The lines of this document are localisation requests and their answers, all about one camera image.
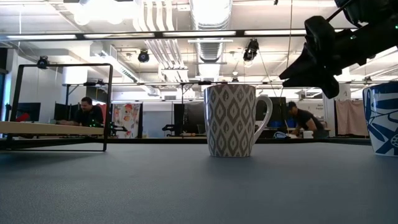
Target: blue and white mug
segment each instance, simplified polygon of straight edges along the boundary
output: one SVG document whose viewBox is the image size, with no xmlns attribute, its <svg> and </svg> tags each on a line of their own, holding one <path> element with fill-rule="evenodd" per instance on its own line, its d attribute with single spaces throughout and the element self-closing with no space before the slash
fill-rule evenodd
<svg viewBox="0 0 398 224">
<path fill-rule="evenodd" d="M 363 101 L 374 152 L 398 156 L 398 82 L 364 89 Z"/>
</svg>

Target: white mug with gray pattern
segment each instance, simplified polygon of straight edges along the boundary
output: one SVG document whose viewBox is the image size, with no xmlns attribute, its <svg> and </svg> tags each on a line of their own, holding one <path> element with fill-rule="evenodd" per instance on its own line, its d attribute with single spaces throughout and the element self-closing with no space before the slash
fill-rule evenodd
<svg viewBox="0 0 398 224">
<path fill-rule="evenodd" d="M 266 127 L 272 113 L 267 96 L 256 97 L 256 87 L 224 84 L 208 87 L 205 94 L 205 126 L 211 156 L 247 157 Z M 256 125 L 256 103 L 265 101 L 267 113 L 259 129 Z"/>
</svg>

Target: man in black shirt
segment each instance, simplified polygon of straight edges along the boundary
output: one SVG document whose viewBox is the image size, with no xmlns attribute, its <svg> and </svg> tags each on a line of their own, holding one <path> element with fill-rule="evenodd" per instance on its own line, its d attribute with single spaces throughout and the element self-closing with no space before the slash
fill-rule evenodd
<svg viewBox="0 0 398 224">
<path fill-rule="evenodd" d="M 80 109 L 76 112 L 73 121 L 57 121 L 57 124 L 75 126 L 99 126 L 104 122 L 102 110 L 99 106 L 93 105 L 93 100 L 86 96 L 81 99 Z"/>
<path fill-rule="evenodd" d="M 298 109 L 294 102 L 289 102 L 287 107 L 289 114 L 292 115 L 297 122 L 297 127 L 292 134 L 298 136 L 300 134 L 300 129 L 303 128 L 306 131 L 313 131 L 314 138 L 327 138 L 325 128 L 313 114 Z"/>
</svg>

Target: poster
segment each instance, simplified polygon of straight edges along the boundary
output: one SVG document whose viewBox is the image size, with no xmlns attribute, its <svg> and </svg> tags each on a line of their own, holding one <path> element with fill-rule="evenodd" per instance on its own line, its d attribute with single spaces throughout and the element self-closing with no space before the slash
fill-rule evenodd
<svg viewBox="0 0 398 224">
<path fill-rule="evenodd" d="M 140 103 L 114 104 L 112 121 L 117 126 L 124 126 L 127 131 L 116 133 L 119 139 L 132 139 L 138 137 Z"/>
</svg>

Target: ceiling-mounted camera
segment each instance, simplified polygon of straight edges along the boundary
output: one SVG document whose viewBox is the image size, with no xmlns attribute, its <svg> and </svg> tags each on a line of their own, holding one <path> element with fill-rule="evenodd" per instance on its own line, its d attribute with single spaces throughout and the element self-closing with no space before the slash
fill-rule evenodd
<svg viewBox="0 0 398 224">
<path fill-rule="evenodd" d="M 138 55 L 138 61 L 146 63 L 149 61 L 149 54 L 147 49 L 141 49 L 141 53 Z"/>
<path fill-rule="evenodd" d="M 40 56 L 40 59 L 37 61 L 37 67 L 40 69 L 47 69 L 47 65 L 49 64 L 49 59 L 47 56 Z"/>
<path fill-rule="evenodd" d="M 256 57 L 258 50 L 259 43 L 257 42 L 257 39 L 251 39 L 248 47 L 246 47 L 246 50 L 244 51 L 243 60 L 245 62 L 252 61 Z"/>
</svg>

